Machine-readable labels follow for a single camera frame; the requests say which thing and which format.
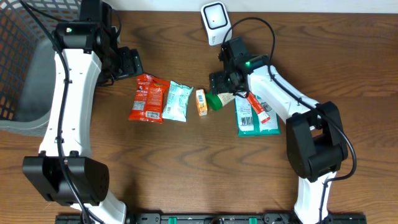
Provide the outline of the red snack stick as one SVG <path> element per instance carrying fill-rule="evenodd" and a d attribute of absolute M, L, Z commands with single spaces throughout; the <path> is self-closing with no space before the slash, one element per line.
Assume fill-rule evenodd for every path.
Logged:
<path fill-rule="evenodd" d="M 247 100 L 256 112 L 260 123 L 264 124 L 271 119 L 271 117 L 267 114 L 260 102 L 257 100 L 256 96 L 253 95 L 251 92 L 248 92 Z"/>

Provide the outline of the green white glove pack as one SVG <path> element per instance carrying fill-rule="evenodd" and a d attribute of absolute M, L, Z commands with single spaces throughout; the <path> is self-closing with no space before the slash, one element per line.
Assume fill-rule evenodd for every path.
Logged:
<path fill-rule="evenodd" d="M 263 99 L 258 96 L 256 98 L 271 118 L 266 123 L 261 123 L 247 99 L 235 98 L 234 104 L 238 136 L 249 137 L 280 134 L 279 119 L 276 112 Z"/>

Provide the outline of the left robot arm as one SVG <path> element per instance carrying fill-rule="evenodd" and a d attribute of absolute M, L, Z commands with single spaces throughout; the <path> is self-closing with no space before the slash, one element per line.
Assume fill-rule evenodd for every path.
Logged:
<path fill-rule="evenodd" d="M 60 23 L 53 42 L 53 95 L 44 138 L 22 171 L 49 202 L 80 211 L 82 223 L 126 223 L 127 205 L 109 189 L 108 166 L 92 157 L 95 88 L 142 74 L 135 49 L 119 46 L 120 28 L 100 21 Z"/>

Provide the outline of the orange tissue pack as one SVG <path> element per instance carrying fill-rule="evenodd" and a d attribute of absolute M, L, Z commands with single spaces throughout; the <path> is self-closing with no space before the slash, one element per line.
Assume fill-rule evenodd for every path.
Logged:
<path fill-rule="evenodd" d="M 203 89 L 196 90 L 196 105 L 199 116 L 205 116 L 208 114 L 208 107 Z"/>

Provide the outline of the mint green snack bag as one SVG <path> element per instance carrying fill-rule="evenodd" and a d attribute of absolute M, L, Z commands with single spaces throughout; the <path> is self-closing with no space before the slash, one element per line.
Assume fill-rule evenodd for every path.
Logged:
<path fill-rule="evenodd" d="M 187 121 L 187 106 L 193 87 L 170 82 L 166 106 L 162 112 L 163 119 Z"/>

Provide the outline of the green lidded jar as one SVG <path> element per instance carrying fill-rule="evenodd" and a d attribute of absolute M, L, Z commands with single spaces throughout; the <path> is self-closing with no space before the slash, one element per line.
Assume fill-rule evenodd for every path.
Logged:
<path fill-rule="evenodd" d="M 211 91 L 206 93 L 205 97 L 210 108 L 214 111 L 222 109 L 222 107 L 235 99 L 235 96 L 232 93 L 220 93 L 218 95 L 214 95 Z"/>

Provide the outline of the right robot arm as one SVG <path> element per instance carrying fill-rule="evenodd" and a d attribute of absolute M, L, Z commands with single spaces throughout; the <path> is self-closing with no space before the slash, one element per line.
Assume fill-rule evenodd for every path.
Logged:
<path fill-rule="evenodd" d="M 301 223 L 322 223 L 328 216 L 330 185 L 352 144 L 343 131 L 337 106 L 319 103 L 299 92 L 271 65 L 266 55 L 219 55 L 223 71 L 211 73 L 214 94 L 232 93 L 245 97 L 252 93 L 264 100 L 286 125 L 287 157 L 299 177 L 295 216 Z"/>

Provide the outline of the red snack bag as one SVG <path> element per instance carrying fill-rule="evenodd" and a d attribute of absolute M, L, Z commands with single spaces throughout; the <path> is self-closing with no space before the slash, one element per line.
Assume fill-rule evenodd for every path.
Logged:
<path fill-rule="evenodd" d="M 145 73 L 139 75 L 136 81 L 136 95 L 129 120 L 162 123 L 164 93 L 170 82 Z"/>

